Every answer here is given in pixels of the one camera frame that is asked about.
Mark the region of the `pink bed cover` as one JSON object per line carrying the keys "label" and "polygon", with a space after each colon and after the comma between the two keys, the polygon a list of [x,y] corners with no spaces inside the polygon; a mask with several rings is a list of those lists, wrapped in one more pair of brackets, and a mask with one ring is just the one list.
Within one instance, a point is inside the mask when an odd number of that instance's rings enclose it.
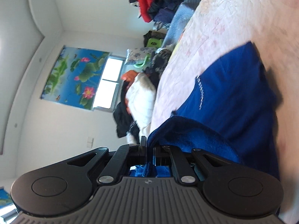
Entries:
{"label": "pink bed cover", "polygon": [[195,77],[247,41],[276,92],[276,143],[284,187],[280,218],[298,222],[298,0],[201,0],[162,74],[151,128],[189,96]]}

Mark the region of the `orange garment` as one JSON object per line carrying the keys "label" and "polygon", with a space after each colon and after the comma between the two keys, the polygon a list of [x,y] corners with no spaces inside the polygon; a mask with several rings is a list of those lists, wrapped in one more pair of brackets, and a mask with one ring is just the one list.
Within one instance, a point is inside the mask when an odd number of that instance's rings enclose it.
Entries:
{"label": "orange garment", "polygon": [[139,73],[136,72],[135,70],[129,70],[121,76],[121,79],[123,81],[131,82],[131,81],[134,81],[134,79],[137,77],[138,74]]}

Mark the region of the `leopard print garment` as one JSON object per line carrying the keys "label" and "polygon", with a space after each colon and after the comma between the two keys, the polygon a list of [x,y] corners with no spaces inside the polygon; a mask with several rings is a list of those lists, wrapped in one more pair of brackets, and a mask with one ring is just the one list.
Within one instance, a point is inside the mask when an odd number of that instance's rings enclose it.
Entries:
{"label": "leopard print garment", "polygon": [[155,54],[143,72],[150,79],[155,88],[158,87],[162,73],[164,72],[172,52],[166,48]]}

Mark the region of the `window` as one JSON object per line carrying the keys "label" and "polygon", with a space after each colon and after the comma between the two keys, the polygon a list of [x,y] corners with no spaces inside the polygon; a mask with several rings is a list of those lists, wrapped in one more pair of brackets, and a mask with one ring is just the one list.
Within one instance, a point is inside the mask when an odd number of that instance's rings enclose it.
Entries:
{"label": "window", "polygon": [[93,109],[112,112],[117,104],[125,59],[109,56],[95,95]]}

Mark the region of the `black garment by window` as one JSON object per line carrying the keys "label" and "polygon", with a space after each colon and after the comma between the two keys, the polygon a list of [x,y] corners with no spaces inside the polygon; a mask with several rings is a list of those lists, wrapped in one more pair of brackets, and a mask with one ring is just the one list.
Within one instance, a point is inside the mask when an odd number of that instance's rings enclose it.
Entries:
{"label": "black garment by window", "polygon": [[132,115],[127,110],[127,104],[125,102],[126,92],[129,88],[130,81],[125,80],[122,84],[120,102],[113,111],[113,119],[116,123],[116,133],[118,138],[123,138],[130,133],[134,139],[139,142],[139,127]]}

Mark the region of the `light blue folded blanket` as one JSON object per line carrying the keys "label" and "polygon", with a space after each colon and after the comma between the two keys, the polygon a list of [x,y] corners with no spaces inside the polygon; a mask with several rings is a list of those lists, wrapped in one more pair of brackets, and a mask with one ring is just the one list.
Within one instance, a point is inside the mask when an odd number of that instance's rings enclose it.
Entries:
{"label": "light blue folded blanket", "polygon": [[179,5],[179,8],[173,17],[168,32],[163,40],[162,48],[177,44],[184,28],[193,16],[200,1],[201,0],[186,0]]}

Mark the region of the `lotus flower curtain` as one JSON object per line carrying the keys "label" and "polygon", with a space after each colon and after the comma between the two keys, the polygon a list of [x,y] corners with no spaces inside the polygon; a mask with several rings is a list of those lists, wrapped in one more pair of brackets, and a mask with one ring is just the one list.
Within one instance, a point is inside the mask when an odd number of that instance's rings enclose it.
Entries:
{"label": "lotus flower curtain", "polygon": [[63,46],[46,80],[41,99],[93,109],[109,52]]}

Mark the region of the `blue knit sweater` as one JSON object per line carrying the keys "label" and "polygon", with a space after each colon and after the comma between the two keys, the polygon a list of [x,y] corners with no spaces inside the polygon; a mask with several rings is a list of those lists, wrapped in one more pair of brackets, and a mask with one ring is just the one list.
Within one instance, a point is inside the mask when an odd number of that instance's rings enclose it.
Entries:
{"label": "blue knit sweater", "polygon": [[278,178],[275,103],[257,49],[247,42],[195,78],[188,98],[149,135],[147,147],[202,149]]}

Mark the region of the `green plastic item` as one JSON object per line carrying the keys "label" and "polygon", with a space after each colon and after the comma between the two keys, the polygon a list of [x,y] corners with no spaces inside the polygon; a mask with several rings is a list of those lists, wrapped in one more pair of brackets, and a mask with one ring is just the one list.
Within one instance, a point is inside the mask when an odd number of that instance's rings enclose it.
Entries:
{"label": "green plastic item", "polygon": [[147,42],[147,46],[138,49],[137,52],[134,54],[133,66],[135,68],[143,67],[146,63],[150,61],[152,53],[154,53],[157,49],[159,49],[162,43],[163,43],[163,39],[150,38]]}

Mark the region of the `white puffer jacket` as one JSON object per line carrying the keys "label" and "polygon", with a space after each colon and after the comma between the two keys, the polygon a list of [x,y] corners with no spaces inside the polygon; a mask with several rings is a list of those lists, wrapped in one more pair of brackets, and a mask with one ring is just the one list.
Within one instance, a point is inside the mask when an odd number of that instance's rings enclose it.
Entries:
{"label": "white puffer jacket", "polygon": [[150,125],[156,99],[156,88],[144,73],[139,73],[126,93],[128,108],[139,127],[139,139],[150,134]]}

